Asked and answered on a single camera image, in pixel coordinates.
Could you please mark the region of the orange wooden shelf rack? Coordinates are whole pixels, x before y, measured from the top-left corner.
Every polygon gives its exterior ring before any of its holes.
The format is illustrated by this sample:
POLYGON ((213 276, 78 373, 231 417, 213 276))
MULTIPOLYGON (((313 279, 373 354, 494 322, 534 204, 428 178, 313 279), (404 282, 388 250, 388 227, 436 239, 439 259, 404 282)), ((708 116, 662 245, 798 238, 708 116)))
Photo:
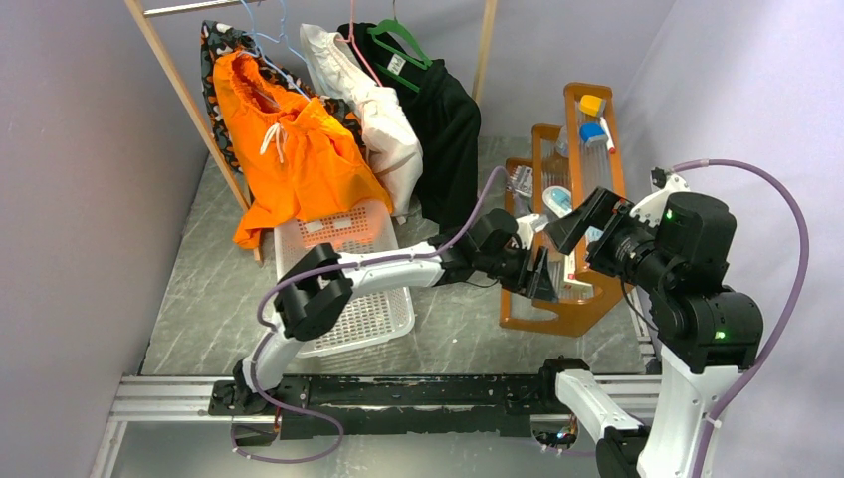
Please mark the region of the orange wooden shelf rack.
MULTIPOLYGON (((611 128, 614 142, 618 131, 613 92, 606 86, 572 82, 563 88, 564 120, 561 125, 538 123, 531 130, 531 154, 527 158, 511 157, 506 161, 508 173, 517 165, 530 166, 533 173, 533 196, 527 202, 538 212, 543 206, 541 193, 549 186, 568 189, 573 204, 579 205, 598 186, 620 196, 626 194, 621 153, 609 154, 604 146, 585 147, 578 135, 579 127, 597 118, 584 115, 578 107, 582 95, 596 95, 606 100, 603 116, 611 128), (559 130, 567 127, 569 157, 554 150, 559 130)), ((556 303, 529 300, 508 291, 501 292, 499 325, 505 329, 567 337, 580 337, 609 313, 622 300, 623 289, 616 280, 588 268, 585 261, 587 240, 576 245, 576 277, 593 286, 592 294, 570 294, 562 289, 564 256, 548 253, 549 271, 561 288, 556 303)))

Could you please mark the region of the white plastic basket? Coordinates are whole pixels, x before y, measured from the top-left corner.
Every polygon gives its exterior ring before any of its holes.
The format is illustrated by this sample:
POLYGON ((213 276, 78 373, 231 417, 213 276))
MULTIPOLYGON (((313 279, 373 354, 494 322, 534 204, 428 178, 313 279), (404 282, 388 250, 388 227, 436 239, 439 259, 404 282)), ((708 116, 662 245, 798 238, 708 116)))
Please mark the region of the white plastic basket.
MULTIPOLYGON (((370 254, 398 247, 390 214, 379 201, 358 203, 348 212, 311 222, 292 219, 273 232, 277 276, 283 277, 318 244, 338 253, 370 254)), ((376 346, 408 334, 415 317, 410 292, 397 288, 348 303, 334 328, 305 344, 301 359, 321 358, 376 346)))

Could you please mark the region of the black shorts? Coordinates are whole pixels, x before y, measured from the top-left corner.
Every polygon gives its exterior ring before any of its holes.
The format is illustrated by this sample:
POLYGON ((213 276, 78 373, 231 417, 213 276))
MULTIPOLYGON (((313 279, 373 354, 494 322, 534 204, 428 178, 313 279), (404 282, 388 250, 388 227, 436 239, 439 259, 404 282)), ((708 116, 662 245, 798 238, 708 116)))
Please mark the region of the black shorts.
MULTIPOLYGON (((392 54, 375 45, 366 33, 373 26, 346 23, 339 25, 337 32, 354 36, 356 60, 365 61, 383 86, 395 90, 420 141, 423 172, 414 193, 422 216, 437 223, 442 232, 460 228, 477 204, 480 109, 442 59, 433 59, 427 71, 412 65, 402 69, 402 76, 419 86, 418 93, 382 73, 378 66, 386 67, 392 54)), ((395 36, 387 34, 381 39, 407 52, 395 36)))

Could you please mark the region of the green plastic hanger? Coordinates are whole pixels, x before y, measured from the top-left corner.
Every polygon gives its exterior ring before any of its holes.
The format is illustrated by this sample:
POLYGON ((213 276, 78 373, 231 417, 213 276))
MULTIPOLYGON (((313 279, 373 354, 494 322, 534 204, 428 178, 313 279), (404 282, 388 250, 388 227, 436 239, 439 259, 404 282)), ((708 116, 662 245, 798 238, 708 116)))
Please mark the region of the green plastic hanger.
POLYGON ((378 69, 413 93, 418 93, 420 90, 419 86, 403 77, 401 71, 407 65, 412 65, 417 70, 427 71, 433 65, 433 61, 422 51, 417 40, 409 30, 397 19, 385 19, 373 27, 368 27, 366 33, 375 45, 392 54, 388 65, 386 67, 378 66, 378 69), (381 37, 387 34, 403 40, 415 53, 415 56, 409 55, 404 50, 383 41, 381 37))

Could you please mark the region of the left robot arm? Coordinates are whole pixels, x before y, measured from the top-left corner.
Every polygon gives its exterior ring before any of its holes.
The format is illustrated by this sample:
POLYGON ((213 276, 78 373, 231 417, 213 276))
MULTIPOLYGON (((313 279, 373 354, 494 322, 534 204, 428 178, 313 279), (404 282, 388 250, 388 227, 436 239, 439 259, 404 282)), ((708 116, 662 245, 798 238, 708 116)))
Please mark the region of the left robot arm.
POLYGON ((555 302, 548 251, 534 252, 519 222, 496 208, 459 229, 414 246, 379 253, 340 253, 329 243, 314 246, 260 301, 279 317, 259 322, 267 334, 233 370, 235 398, 248 412, 272 407, 276 387, 302 346, 330 332, 346 306, 364 296, 397 288, 462 283, 480 272, 519 296, 555 302))

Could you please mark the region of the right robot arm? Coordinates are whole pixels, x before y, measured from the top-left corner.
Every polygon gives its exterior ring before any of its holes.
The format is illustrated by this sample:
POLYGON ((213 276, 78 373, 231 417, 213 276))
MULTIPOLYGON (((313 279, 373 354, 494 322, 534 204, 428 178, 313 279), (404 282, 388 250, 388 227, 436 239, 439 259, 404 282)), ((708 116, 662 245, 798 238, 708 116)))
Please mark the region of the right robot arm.
POLYGON ((692 477, 705 460, 704 428, 718 399, 749 370, 763 318, 748 295, 724 284, 737 228, 720 200, 690 191, 678 177, 638 203, 596 188, 544 233, 570 253, 587 231, 589 268, 645 292, 662 344, 661 385, 654 418, 624 411, 576 359, 544 365, 537 400, 566 407, 595 442, 603 477, 692 477))

